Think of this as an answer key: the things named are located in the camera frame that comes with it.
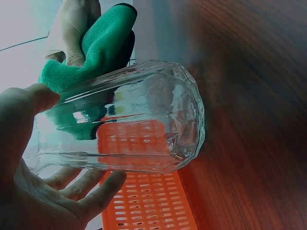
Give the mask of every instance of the wooden surface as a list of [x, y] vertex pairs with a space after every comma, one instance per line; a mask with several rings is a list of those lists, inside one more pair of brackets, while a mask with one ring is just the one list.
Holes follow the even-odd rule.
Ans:
[[136, 58], [182, 63], [206, 107], [180, 170], [200, 230], [307, 229], [307, 2], [134, 0]]

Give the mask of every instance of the green cloth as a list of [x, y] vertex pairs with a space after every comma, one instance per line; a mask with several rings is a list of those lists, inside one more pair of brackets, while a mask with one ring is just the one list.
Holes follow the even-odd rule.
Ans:
[[[93, 24], [82, 39], [81, 50], [85, 56], [82, 68], [66, 66], [65, 61], [59, 63], [48, 60], [38, 82], [62, 93], [84, 81], [125, 67], [134, 45], [131, 30], [136, 17], [136, 10], [128, 4], [113, 6]], [[101, 124], [100, 119], [105, 115], [103, 111], [106, 98], [99, 98], [97, 101], [94, 104], [87, 102], [84, 109], [73, 103], [56, 106], [47, 114], [52, 117], [57, 129], [73, 134], [77, 140], [94, 139], [93, 129], [97, 129]], [[79, 116], [87, 122], [78, 122], [73, 115], [75, 112], [80, 112]]]

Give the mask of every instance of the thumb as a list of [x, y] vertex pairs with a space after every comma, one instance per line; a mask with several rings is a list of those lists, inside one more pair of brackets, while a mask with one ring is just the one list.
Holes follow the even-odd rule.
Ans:
[[79, 47], [68, 49], [66, 54], [66, 65], [81, 68], [85, 62], [84, 55]]

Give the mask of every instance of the glass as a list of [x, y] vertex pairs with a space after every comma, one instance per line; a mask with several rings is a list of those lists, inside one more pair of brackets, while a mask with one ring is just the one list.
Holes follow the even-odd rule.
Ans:
[[52, 164], [167, 173], [196, 158], [205, 139], [195, 80], [176, 63], [146, 61], [61, 94], [35, 117], [30, 170]]

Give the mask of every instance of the finger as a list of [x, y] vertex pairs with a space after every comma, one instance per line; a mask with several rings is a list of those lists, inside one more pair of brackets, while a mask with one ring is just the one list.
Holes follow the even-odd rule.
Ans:
[[123, 171], [114, 171], [96, 191], [79, 200], [78, 203], [84, 210], [85, 218], [91, 220], [104, 210], [125, 180], [126, 174]]
[[84, 198], [88, 192], [99, 183], [105, 171], [88, 170], [78, 181], [73, 185], [61, 190], [60, 192], [69, 199], [80, 200]]
[[44, 84], [34, 84], [25, 90], [30, 93], [35, 115], [51, 109], [60, 99], [58, 93], [53, 92]]
[[44, 179], [45, 183], [50, 187], [60, 190], [66, 188], [66, 186], [75, 179], [82, 169], [63, 167], [57, 171], [53, 176]]
[[60, 52], [56, 52], [52, 54], [47, 54], [45, 56], [45, 59], [53, 59], [53, 60], [56, 60], [57, 62], [62, 63], [66, 59], [66, 56], [63, 51], [60, 51]]
[[66, 65], [81, 68], [85, 62], [84, 55], [79, 46], [67, 50]]
[[99, 0], [91, 0], [90, 14], [88, 16], [88, 27], [91, 27], [101, 16], [101, 6]]
[[30, 139], [34, 116], [59, 100], [42, 84], [25, 90], [11, 88], [0, 94], [0, 174], [11, 178]]

